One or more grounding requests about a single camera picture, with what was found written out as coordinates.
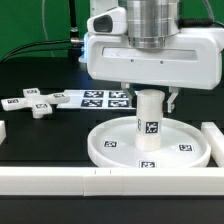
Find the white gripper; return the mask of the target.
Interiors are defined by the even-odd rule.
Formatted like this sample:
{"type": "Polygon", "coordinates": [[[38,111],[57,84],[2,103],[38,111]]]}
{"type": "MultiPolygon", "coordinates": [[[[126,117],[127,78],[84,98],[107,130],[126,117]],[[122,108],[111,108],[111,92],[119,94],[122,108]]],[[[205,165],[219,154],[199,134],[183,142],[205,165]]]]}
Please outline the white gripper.
{"type": "Polygon", "coordinates": [[[137,95],[130,83],[170,87],[171,113],[179,88],[211,90],[219,84],[223,51],[222,28],[183,29],[168,37],[162,49],[133,48],[125,36],[92,35],[86,44],[87,69],[94,79],[122,82],[133,108],[137,95]]]}

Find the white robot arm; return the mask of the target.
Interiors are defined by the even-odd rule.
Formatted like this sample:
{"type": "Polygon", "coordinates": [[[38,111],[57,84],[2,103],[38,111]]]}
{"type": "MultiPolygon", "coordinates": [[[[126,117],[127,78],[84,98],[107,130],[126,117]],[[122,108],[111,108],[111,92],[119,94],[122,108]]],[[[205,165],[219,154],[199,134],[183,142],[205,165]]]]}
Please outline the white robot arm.
{"type": "Polygon", "coordinates": [[[119,0],[87,21],[85,52],[98,80],[215,88],[222,77],[224,25],[183,19],[181,0],[119,0]]]}

